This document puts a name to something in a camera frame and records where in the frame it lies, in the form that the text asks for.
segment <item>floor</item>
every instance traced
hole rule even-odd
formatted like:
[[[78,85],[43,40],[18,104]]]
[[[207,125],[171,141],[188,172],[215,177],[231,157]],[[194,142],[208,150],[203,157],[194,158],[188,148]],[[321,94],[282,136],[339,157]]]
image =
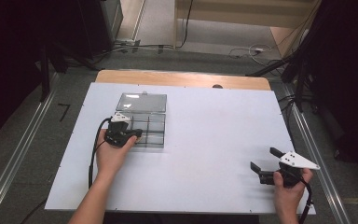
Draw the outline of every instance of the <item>floor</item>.
[[[146,9],[151,3],[153,1],[147,1]],[[202,52],[203,49],[211,48],[211,45],[197,44],[197,38],[192,37],[195,31],[191,28],[193,27],[192,24],[194,23],[189,24],[189,37],[186,43],[191,43],[191,45],[188,45],[188,49],[195,49],[195,46],[198,49],[193,51],[185,50],[185,48],[181,50],[165,49],[162,53],[158,53],[153,49],[139,49],[135,52],[118,51],[108,54],[98,63],[98,66],[106,69],[191,71],[227,76],[243,76],[264,67],[264,65],[252,60],[246,53],[242,57],[236,58],[228,57],[227,51],[221,51],[225,52],[221,53],[218,50],[220,53],[216,53],[215,49],[211,49]],[[153,36],[147,38],[150,35],[147,34],[147,31],[150,29],[145,27],[147,25],[143,26],[141,24],[137,37],[142,39],[142,43],[152,43],[153,38],[151,37]],[[248,27],[248,29],[250,29],[248,33],[256,34],[259,32],[257,29],[261,28],[256,27],[254,32],[252,32],[252,27]],[[243,44],[229,44],[228,47],[225,46],[225,49],[233,47],[245,48],[252,46],[256,42],[262,42],[263,44],[273,42],[271,36],[266,37],[268,41],[258,41],[252,38],[245,39],[245,36],[243,36]],[[159,35],[158,38],[154,39],[153,44],[169,43],[162,42],[164,38],[169,41],[168,37]],[[215,40],[215,42],[211,41],[210,43],[217,43],[216,48],[221,48],[218,40]],[[271,58],[269,57],[270,55],[266,55],[267,53],[259,55],[258,59],[267,63],[271,59],[279,58],[278,55]],[[55,92],[52,95],[46,115],[41,120],[38,130],[30,142],[28,151],[24,155],[23,162],[14,176],[4,200],[0,202],[0,223],[21,223],[27,214],[48,197],[51,184],[75,126],[76,118],[87,94],[89,84],[95,80],[96,75],[97,72],[90,71],[85,67],[71,67],[66,74],[57,74],[57,81],[53,86]],[[272,90],[277,95],[277,99],[281,99],[286,95],[284,85],[281,83],[277,71],[274,71],[273,74],[267,74],[265,77],[268,78]],[[0,131],[0,175],[4,171],[16,146],[21,141],[23,133],[26,132],[34,112],[41,106],[38,103],[40,93],[40,88],[32,92]],[[281,102],[282,107],[286,103],[285,101]],[[64,111],[66,107],[62,105],[70,105],[65,116]],[[309,105],[305,104],[304,108],[304,116],[320,149],[326,169],[332,176],[350,221],[351,223],[358,223],[358,164],[338,161],[334,158],[334,142],[325,129],[323,121],[317,114],[312,113]],[[308,157],[309,152],[293,116],[290,117],[290,129],[293,132],[296,149],[300,154]],[[319,173],[316,173],[316,176],[312,180],[312,189],[317,215],[308,216],[306,223],[347,223],[335,219],[329,201],[325,196],[324,187],[319,179]],[[27,223],[66,223],[71,215],[72,212],[69,211],[44,210],[42,205],[28,219]],[[171,224],[186,223],[187,220],[181,216],[162,217],[161,219],[163,223]],[[260,223],[278,223],[278,220],[274,215],[260,216]]]
[[[141,17],[132,16],[132,13],[139,15],[141,2],[143,1],[130,1],[130,3],[128,0],[122,1],[123,8],[126,8],[131,15],[124,18],[125,24],[122,24],[124,30],[119,32],[118,39],[130,41],[132,34],[129,34],[127,30],[133,29],[129,29],[127,24],[134,24],[133,18],[139,18],[140,26],[135,32],[133,41],[139,40],[140,45],[172,45],[174,1],[145,1],[145,10],[140,14]],[[186,36],[186,20],[178,20],[177,26],[176,45],[180,46]],[[249,54],[250,47],[264,50],[258,56],[260,58],[269,60],[281,58],[269,27],[212,21],[189,22],[186,44],[179,50],[241,57]]]

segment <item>human hand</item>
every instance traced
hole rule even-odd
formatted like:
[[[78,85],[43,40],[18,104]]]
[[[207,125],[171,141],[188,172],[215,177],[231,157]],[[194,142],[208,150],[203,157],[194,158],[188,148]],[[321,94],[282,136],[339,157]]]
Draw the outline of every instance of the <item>human hand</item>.
[[[131,137],[123,147],[113,147],[104,141],[106,129],[102,129],[98,136],[97,146],[97,179],[112,182],[118,170],[124,163],[128,151],[133,147],[136,136]]]
[[[304,168],[302,176],[305,182],[309,183],[313,174],[310,169]],[[296,211],[304,193],[305,185],[302,182],[298,182],[291,189],[287,189],[283,186],[283,178],[279,172],[274,172],[274,183],[275,210],[278,214],[278,217],[280,218],[281,223],[298,223]]]

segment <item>metal rail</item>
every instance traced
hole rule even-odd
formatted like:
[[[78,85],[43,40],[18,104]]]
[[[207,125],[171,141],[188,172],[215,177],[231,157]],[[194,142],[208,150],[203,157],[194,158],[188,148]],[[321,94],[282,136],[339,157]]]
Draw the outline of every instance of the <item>metal rail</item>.
[[[284,85],[284,91],[286,95],[293,95],[293,90]],[[342,224],[350,224],[351,221],[345,210],[344,204],[339,197],[336,186],[331,178],[327,167],[324,163],[324,159],[319,152],[319,148],[315,143],[315,140],[310,132],[310,128],[307,124],[307,121],[302,113],[300,113],[296,106],[293,106],[293,114],[296,119],[296,123],[298,125],[299,130],[301,131],[301,135],[305,141],[308,152],[310,153],[310,158],[319,164],[321,170],[317,171],[319,179],[321,181],[322,187],[324,189],[324,194],[327,198],[328,203],[330,204],[331,211],[336,219],[337,223]]]
[[[34,135],[36,134],[39,125],[43,120],[43,117],[45,117],[46,112],[48,111],[48,107],[50,106],[50,103],[54,98],[55,92],[57,90],[57,84],[59,83],[59,81],[60,76],[55,73],[51,80],[52,90],[50,94],[46,98],[45,102],[40,103],[38,108],[34,112],[34,115],[30,123],[28,124],[27,129],[22,135],[20,142],[17,144],[17,147],[14,150],[9,162],[7,163],[4,172],[0,175],[0,205],[5,198],[5,195],[7,194],[7,191],[10,187],[11,182],[14,179],[14,176],[16,175],[17,171],[21,166],[21,163],[28,151],[29,146],[34,139]]]

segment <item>white table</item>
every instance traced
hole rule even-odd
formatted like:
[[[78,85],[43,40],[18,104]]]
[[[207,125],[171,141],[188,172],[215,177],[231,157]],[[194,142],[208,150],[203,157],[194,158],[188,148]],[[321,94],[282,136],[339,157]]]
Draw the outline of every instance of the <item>white table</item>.
[[[113,115],[122,92],[143,91],[167,94],[165,148],[135,148],[129,153],[109,194],[107,210],[275,213],[273,186],[260,185],[250,169],[250,161],[263,170],[278,169],[270,147],[293,150],[273,91],[106,83],[90,85],[46,209],[78,207],[88,190],[99,124]]]

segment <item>black stand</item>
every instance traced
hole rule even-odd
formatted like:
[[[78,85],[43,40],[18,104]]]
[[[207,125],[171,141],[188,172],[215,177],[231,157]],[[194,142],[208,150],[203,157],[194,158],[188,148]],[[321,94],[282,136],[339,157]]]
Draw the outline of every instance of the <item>black stand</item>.
[[[304,59],[304,57],[299,56],[299,50],[295,51],[293,54],[283,58],[280,61],[277,61],[276,63],[273,63],[260,71],[257,71],[255,73],[252,73],[248,75],[247,77],[261,77],[265,75],[268,72],[273,71],[274,69],[277,69],[285,64],[287,64],[286,69],[284,69],[283,74],[281,76],[282,82],[289,83],[293,80],[293,78],[298,75],[297,80],[297,88],[296,88],[296,94],[295,94],[295,103],[298,108],[298,110],[302,113],[302,92],[304,90],[304,82],[305,78],[308,75],[309,69],[307,66],[307,61]]]
[[[40,47],[40,66],[42,73],[42,96],[40,97],[40,102],[44,102],[48,96],[48,93],[50,92],[48,59],[50,59],[51,64],[57,72],[66,73],[68,64],[63,58],[63,55],[72,57],[78,63],[85,65],[92,71],[100,71],[100,69],[98,69],[94,64],[89,63],[86,59],[73,53],[71,50],[61,45],[60,43],[43,44]]]

